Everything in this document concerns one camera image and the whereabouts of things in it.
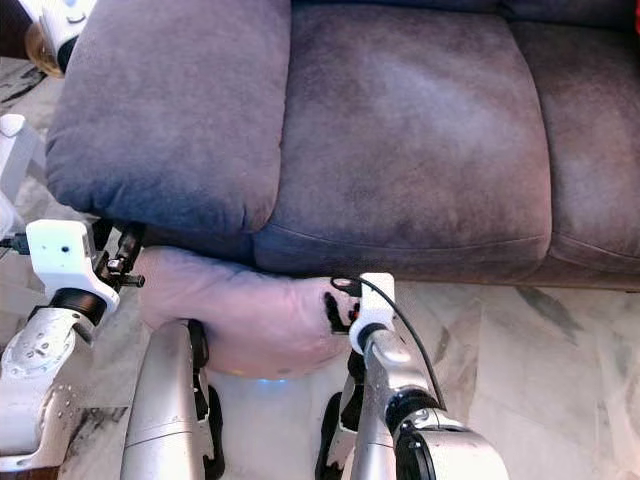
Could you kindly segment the silver left robot leg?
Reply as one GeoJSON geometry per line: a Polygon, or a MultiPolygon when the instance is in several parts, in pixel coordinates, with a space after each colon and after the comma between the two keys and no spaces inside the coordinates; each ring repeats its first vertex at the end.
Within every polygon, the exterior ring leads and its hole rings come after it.
{"type": "Polygon", "coordinates": [[[219,480],[224,474],[218,392],[207,379],[202,325],[182,319],[151,332],[134,389],[120,480],[219,480]]]}

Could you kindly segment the grey-purple suede sofa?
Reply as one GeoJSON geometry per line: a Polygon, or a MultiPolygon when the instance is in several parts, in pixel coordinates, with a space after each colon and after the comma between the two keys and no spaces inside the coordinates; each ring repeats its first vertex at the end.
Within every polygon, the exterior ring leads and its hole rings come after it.
{"type": "Polygon", "coordinates": [[[99,0],[47,187],[270,273],[640,291],[640,0],[99,0]]]}

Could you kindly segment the amber glass object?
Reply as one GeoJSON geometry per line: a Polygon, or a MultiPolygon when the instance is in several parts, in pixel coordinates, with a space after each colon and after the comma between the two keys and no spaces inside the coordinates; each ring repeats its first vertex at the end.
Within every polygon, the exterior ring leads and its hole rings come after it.
{"type": "Polygon", "coordinates": [[[24,33],[24,49],[31,63],[35,64],[45,76],[61,79],[65,76],[59,67],[55,52],[46,45],[44,31],[37,23],[31,23],[24,33]]]}

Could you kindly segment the pale pink pillow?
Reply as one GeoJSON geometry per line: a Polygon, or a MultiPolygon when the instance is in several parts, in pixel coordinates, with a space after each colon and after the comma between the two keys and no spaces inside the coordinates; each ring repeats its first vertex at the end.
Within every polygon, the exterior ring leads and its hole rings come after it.
{"type": "Polygon", "coordinates": [[[330,332],[323,294],[346,296],[326,276],[294,279],[207,259],[177,247],[147,247],[136,261],[145,276],[140,319],[154,332],[172,321],[198,321],[210,369],[242,378],[298,378],[349,352],[330,332]]]}

